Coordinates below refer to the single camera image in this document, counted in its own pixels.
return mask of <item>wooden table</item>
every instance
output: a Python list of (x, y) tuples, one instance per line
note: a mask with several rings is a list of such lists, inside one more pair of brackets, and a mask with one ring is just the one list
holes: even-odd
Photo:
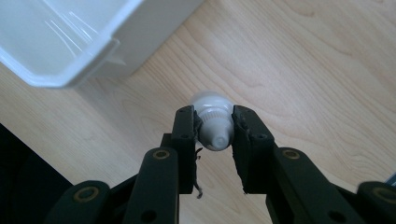
[[(73, 184), (114, 187), (177, 109), (214, 90), (356, 190), (396, 171), (395, 11), (390, 0), (207, 0), (129, 77), (43, 90), (1, 65), (0, 121)], [(201, 155), (205, 194), (181, 196), (181, 223), (270, 222), (265, 197), (243, 194), (230, 149)]]

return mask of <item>black surface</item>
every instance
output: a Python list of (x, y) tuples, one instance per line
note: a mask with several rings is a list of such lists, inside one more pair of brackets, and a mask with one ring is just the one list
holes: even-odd
[(0, 124), (0, 223), (42, 223), (71, 186)]

